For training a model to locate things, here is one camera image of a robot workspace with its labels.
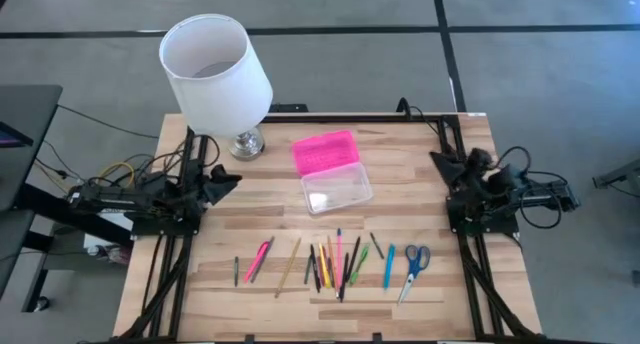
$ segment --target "gray carpet floor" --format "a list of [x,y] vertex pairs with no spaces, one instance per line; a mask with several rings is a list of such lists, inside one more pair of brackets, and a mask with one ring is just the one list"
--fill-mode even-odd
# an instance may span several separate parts
[[[444,0],[450,25],[637,23],[640,0]],[[435,25],[433,0],[8,0],[0,32],[168,29],[200,13],[247,27]],[[61,104],[155,134],[178,106],[157,59],[159,39],[0,39],[0,83],[60,84]],[[438,34],[254,37],[274,101],[312,111],[391,111],[405,96],[453,111]],[[489,115],[498,149],[527,147],[533,168],[564,175],[583,207],[553,231],[521,223],[543,329],[551,337],[636,343],[638,201],[596,190],[591,177],[640,158],[640,32],[453,34],[469,111]],[[60,111],[47,139],[83,176],[155,141]],[[40,158],[56,163],[43,148]],[[29,179],[55,192],[39,173]],[[38,230],[50,224],[39,221]],[[52,274],[50,310],[20,313],[39,258],[19,259],[0,301],[6,343],[109,337],[126,271]]]

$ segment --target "wooden tabletop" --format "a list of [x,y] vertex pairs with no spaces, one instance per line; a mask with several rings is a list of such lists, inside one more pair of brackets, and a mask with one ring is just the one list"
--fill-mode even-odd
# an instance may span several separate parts
[[[495,155],[487,117],[460,114],[465,147],[480,147]],[[469,304],[456,237],[444,211],[447,188],[429,157],[439,151],[438,137],[422,123],[262,124],[267,149],[253,162],[233,159],[222,147],[220,163],[244,176],[238,187],[205,214],[195,237],[178,339],[182,341],[244,340],[371,340],[381,332],[386,340],[473,338]],[[371,186],[365,204],[311,216],[291,155],[297,140],[326,132],[352,131]],[[175,150],[184,139],[182,115],[165,117],[157,154]],[[208,160],[215,148],[208,148]],[[360,270],[345,301],[332,289],[318,294],[313,280],[305,285],[309,244],[326,246],[342,228],[345,252],[362,245],[373,232],[385,253],[395,244],[391,287],[382,289],[385,260],[375,247]],[[254,284],[242,277],[260,244],[275,242]],[[298,238],[302,238],[291,272],[278,299],[276,287]],[[539,332],[535,304],[520,249],[501,235],[485,235],[495,286],[513,312]],[[127,274],[114,335],[140,314],[142,296],[157,237],[136,241]],[[396,305],[407,276],[404,254],[409,244],[427,245],[431,263],[420,273],[404,303]],[[162,256],[158,254],[156,275]],[[234,257],[240,257],[240,284],[233,283]],[[152,293],[157,279],[154,278]],[[485,331],[491,332],[486,298],[478,289]],[[165,306],[161,333],[166,333],[170,307]]]

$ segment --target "scissor blade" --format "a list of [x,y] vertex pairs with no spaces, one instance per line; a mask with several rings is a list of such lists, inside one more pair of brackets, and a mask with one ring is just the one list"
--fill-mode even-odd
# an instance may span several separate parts
[[398,304],[404,301],[407,294],[409,293],[409,289],[411,288],[411,284],[413,284],[413,274],[409,274],[407,276],[407,281],[404,282],[404,287],[402,287],[402,291],[400,292],[400,297],[398,298]]

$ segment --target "blue pen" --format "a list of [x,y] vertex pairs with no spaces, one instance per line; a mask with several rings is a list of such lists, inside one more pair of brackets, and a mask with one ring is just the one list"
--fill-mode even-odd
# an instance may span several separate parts
[[384,290],[389,289],[389,281],[391,279],[391,267],[393,266],[393,257],[396,254],[396,246],[389,245],[389,254],[387,255],[387,271],[384,273]]

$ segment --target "pink lid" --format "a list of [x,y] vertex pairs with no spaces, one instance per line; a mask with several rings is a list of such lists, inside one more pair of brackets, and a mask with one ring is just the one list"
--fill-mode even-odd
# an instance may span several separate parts
[[360,161],[356,142],[348,130],[297,141],[292,149],[300,176]]

